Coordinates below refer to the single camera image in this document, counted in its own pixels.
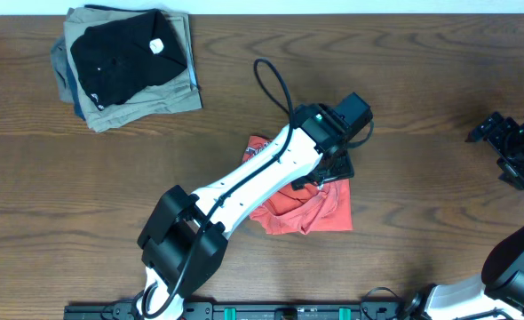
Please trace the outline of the red printed t-shirt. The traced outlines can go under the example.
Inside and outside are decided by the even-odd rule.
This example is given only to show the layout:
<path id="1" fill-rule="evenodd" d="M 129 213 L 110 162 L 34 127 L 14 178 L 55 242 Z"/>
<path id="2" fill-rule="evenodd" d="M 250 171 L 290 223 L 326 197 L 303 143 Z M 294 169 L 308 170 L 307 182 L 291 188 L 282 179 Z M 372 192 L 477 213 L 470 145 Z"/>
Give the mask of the red printed t-shirt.
<path id="1" fill-rule="evenodd" d="M 306 185 L 295 190 L 281 188 L 250 214 L 268 235 L 351 231 L 351 189 L 349 180 Z"/>

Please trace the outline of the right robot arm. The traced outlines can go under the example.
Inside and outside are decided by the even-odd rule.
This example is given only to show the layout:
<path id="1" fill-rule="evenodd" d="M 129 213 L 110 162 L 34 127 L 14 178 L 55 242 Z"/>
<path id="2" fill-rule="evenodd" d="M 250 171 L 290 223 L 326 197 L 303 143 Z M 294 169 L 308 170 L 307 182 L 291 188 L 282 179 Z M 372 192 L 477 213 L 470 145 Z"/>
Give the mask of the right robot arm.
<path id="1" fill-rule="evenodd" d="M 524 123 L 495 112 L 466 140 L 485 140 L 498 154 L 499 179 L 524 191 Z M 482 271 L 456 284 L 432 284 L 397 319 L 524 319 L 524 226 L 495 246 Z"/>

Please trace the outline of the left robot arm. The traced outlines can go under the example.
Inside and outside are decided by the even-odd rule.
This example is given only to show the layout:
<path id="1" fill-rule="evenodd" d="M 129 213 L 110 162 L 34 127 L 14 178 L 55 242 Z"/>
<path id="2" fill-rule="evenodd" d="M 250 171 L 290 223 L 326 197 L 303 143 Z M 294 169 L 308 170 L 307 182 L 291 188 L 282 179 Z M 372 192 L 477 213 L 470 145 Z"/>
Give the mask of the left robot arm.
<path id="1" fill-rule="evenodd" d="M 356 93 L 334 108 L 300 105 L 274 140 L 227 176 L 192 193 L 166 191 L 137 240 L 147 272 L 139 317 L 179 318 L 184 299 L 220 267 L 234 230 L 281 188 L 352 178 L 347 150 L 372 118 Z"/>

